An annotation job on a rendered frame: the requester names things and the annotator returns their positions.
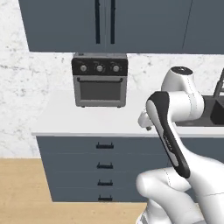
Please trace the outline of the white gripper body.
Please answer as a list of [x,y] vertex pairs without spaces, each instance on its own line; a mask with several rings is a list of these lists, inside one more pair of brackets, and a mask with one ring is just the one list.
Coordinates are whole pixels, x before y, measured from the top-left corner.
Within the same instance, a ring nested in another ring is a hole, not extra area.
[[148,117],[148,114],[146,111],[143,111],[139,118],[138,118],[138,124],[141,128],[151,130],[152,122],[151,119]]

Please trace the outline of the toaster oven glass door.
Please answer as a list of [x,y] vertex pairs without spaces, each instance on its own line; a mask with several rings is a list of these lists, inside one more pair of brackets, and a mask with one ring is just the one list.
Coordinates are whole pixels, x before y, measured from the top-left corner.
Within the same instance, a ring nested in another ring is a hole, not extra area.
[[[119,80],[121,83],[87,83],[82,80]],[[73,77],[75,104],[78,107],[124,107],[126,105],[127,77],[126,76],[100,76],[75,75]]]

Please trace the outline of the grey toaster oven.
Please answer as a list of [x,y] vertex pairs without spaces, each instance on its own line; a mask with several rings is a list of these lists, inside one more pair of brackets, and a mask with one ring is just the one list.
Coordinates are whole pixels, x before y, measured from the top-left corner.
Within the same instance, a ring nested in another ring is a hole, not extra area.
[[[126,76],[128,79],[128,59],[125,53],[81,53],[77,52],[73,55],[71,61],[73,79],[75,75],[106,75],[106,76]],[[87,71],[82,72],[80,67],[87,66]],[[100,73],[96,70],[98,65],[103,66]],[[119,72],[113,71],[113,66],[120,67]]]

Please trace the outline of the blue-grey base cupboard door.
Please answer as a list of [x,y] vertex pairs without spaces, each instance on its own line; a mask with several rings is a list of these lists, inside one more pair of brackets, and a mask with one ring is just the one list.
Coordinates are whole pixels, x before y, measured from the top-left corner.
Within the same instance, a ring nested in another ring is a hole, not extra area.
[[184,146],[191,152],[216,159],[224,164],[224,138],[182,138]]

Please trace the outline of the black sink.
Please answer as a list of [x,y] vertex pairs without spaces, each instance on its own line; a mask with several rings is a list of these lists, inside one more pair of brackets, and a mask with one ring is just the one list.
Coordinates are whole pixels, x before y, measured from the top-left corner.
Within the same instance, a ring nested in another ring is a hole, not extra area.
[[204,95],[205,109],[201,118],[188,122],[177,122],[181,127],[224,127],[224,95],[214,98]]

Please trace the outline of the blue-grey drawer front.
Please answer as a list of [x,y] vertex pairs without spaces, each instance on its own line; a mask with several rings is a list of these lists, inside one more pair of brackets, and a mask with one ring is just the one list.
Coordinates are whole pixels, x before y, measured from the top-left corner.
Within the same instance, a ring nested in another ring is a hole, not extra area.
[[96,188],[101,182],[113,181],[113,187],[133,187],[138,172],[55,172],[47,175],[50,186],[58,188]]
[[[41,153],[131,153],[162,155],[165,150],[155,137],[105,136],[38,136]],[[111,144],[114,149],[96,149],[97,143]]]
[[111,195],[110,202],[146,202],[147,199],[141,196],[135,188],[54,188],[51,190],[54,202],[103,202],[98,197]]
[[[166,167],[166,155],[149,154],[43,154],[42,161],[45,168],[54,172],[144,172]],[[113,164],[113,169],[97,169],[98,163]]]

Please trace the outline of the black tap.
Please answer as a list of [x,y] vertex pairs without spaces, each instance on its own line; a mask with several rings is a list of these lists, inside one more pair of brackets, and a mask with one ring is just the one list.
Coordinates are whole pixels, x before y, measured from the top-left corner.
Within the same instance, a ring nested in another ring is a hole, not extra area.
[[224,93],[224,87],[223,87],[223,84],[224,84],[224,68],[222,69],[220,78],[219,78],[219,80],[217,81],[215,90],[214,90],[214,92],[213,92],[213,97],[214,97],[214,98],[217,98],[217,97],[220,95],[220,93]]

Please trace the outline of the blue-grey wall cupboard door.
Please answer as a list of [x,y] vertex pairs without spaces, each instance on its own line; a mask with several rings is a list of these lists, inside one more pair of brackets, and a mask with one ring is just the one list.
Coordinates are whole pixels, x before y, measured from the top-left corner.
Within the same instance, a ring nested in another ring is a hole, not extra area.
[[224,0],[192,0],[183,52],[224,54]]
[[29,51],[104,52],[104,0],[99,1],[101,43],[96,44],[95,0],[18,0]]
[[192,0],[115,0],[115,43],[110,44],[110,1],[105,0],[108,53],[180,53]]

